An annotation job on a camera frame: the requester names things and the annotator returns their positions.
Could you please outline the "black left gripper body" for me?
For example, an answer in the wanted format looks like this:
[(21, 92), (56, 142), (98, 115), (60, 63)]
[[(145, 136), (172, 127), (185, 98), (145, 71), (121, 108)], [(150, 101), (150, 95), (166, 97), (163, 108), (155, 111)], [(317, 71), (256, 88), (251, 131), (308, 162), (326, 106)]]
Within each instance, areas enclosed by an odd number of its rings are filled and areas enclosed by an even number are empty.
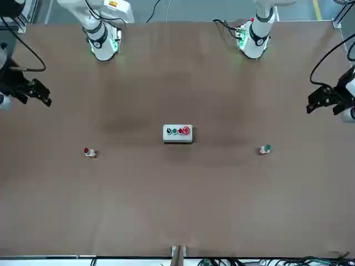
[(333, 114), (354, 115), (354, 70), (348, 70), (338, 79), (334, 91), (339, 100), (332, 109)]

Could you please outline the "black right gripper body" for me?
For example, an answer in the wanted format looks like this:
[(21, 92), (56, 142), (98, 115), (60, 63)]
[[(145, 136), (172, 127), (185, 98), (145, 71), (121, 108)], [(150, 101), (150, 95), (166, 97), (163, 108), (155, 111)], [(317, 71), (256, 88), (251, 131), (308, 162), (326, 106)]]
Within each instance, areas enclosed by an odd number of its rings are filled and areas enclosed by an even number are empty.
[(1, 69), (1, 105), (10, 105), (11, 98), (15, 98), (22, 104), (26, 104), (28, 97), (21, 91), (28, 80), (23, 75), (23, 68)]

